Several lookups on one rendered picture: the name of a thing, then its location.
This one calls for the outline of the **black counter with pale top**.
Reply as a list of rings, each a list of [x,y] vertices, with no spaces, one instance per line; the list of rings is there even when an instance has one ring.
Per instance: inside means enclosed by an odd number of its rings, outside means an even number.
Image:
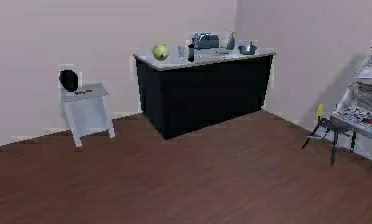
[[[202,56],[176,64],[136,56],[143,115],[171,139],[257,112],[265,102],[274,55]]]

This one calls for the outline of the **dark bottle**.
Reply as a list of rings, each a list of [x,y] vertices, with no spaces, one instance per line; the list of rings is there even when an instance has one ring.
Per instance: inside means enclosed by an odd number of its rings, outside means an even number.
[[[190,44],[188,45],[188,61],[194,62],[194,38],[192,38]]]

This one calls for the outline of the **green apple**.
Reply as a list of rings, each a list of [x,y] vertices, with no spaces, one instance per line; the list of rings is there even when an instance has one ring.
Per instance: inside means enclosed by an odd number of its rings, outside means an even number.
[[[152,54],[158,61],[163,61],[169,56],[169,49],[166,44],[158,44],[152,49]]]

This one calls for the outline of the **silver toaster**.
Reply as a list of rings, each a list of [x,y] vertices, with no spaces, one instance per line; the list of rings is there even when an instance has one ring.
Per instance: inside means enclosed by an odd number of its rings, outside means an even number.
[[[197,50],[219,47],[219,36],[213,33],[197,33],[193,36],[192,41]]]

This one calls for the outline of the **grey spray bottle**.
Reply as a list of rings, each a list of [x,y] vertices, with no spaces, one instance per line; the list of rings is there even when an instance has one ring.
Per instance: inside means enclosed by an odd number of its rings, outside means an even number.
[[[235,33],[234,31],[231,31],[231,34],[228,37],[227,46],[226,46],[226,48],[228,50],[233,50],[235,48],[235,37],[234,37],[234,33]]]

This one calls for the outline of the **grey kettle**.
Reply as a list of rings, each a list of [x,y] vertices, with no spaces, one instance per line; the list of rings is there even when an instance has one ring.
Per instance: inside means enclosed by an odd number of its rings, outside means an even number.
[[[250,41],[248,44],[246,45],[240,45],[238,47],[238,50],[239,52],[242,54],[242,55],[254,55],[256,50],[257,50],[257,47],[253,44],[252,41]]]

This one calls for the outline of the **white side table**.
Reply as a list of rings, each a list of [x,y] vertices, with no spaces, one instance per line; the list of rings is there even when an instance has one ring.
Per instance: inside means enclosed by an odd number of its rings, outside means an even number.
[[[92,92],[75,95],[60,88],[61,105],[76,147],[82,146],[82,137],[95,133],[107,131],[110,138],[115,137],[106,88],[102,83],[92,83],[84,84],[76,91],[87,89]]]

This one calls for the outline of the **black round object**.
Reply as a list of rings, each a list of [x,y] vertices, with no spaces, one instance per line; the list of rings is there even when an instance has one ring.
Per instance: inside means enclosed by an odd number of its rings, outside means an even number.
[[[78,89],[78,75],[73,70],[62,70],[59,81],[68,92],[75,92]]]

